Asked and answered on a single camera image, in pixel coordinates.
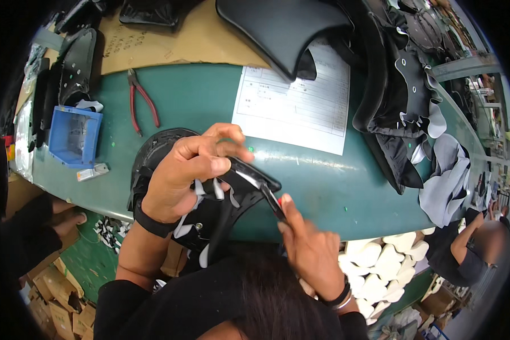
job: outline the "black shirt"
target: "black shirt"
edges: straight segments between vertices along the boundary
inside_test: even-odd
[[[313,300],[328,335],[321,338],[368,339],[358,312],[337,316]],[[173,279],[156,294],[126,280],[98,292],[95,340],[196,339],[212,327],[241,316],[241,278],[233,261]]]
[[[483,249],[476,245],[473,238],[467,244],[467,255],[461,265],[451,253],[451,243],[458,233],[460,221],[454,221],[448,226],[436,228],[432,235],[425,237],[429,244],[427,260],[436,274],[442,276],[457,287],[470,287],[478,282],[488,268],[482,260]]]

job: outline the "scrap pile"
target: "scrap pile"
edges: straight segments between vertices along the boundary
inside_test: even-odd
[[[338,255],[338,264],[347,275],[352,295],[368,325],[375,323],[391,303],[400,300],[404,287],[415,275],[415,263],[428,250],[428,243],[419,236],[434,231],[429,228],[419,234],[409,232],[346,243],[344,252]]]
[[[102,241],[107,247],[112,248],[116,254],[119,254],[121,243],[117,240],[117,235],[125,238],[131,226],[132,224],[129,222],[105,216],[104,221],[98,220],[95,223],[93,230],[98,235],[99,241]]]

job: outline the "stack of foam cushions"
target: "stack of foam cushions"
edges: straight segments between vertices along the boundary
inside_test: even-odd
[[[434,231],[421,230],[425,235]],[[377,321],[378,313],[400,300],[404,287],[414,277],[415,263],[425,257],[428,243],[414,244],[415,239],[415,232],[409,232],[383,237],[383,246],[374,242],[378,238],[348,241],[338,255],[340,268],[368,325]]]

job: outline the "blue plastic bin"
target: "blue plastic bin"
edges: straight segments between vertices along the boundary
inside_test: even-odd
[[[49,131],[49,153],[67,167],[95,167],[102,114],[70,106],[55,106]]]

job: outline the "green work table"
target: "green work table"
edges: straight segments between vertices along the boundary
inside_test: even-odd
[[[231,122],[241,67],[223,64],[187,64],[137,70],[139,82],[155,103],[161,127],[154,126],[149,107],[136,95],[137,120],[143,131],[138,137],[130,120],[129,85],[126,72],[102,78],[93,95],[103,105],[96,162],[105,162],[106,175],[77,182],[77,169],[55,160],[47,146],[34,155],[33,182],[45,191],[71,200],[96,213],[132,221],[127,211],[130,173],[143,142],[161,129],[185,127],[199,133],[213,123]],[[418,190],[407,188],[401,196],[384,178],[361,134],[351,126],[360,104],[363,77],[352,73],[349,122],[343,156],[270,140],[247,137],[253,147],[254,165],[281,181],[300,211],[323,230],[338,232],[342,240],[394,235],[432,227],[418,203]],[[448,130],[469,150],[471,181],[482,166],[481,144],[458,108],[440,89],[440,104]],[[430,175],[427,159],[416,166],[422,178]],[[259,202],[236,223],[234,239],[278,241],[276,218],[270,206]]]

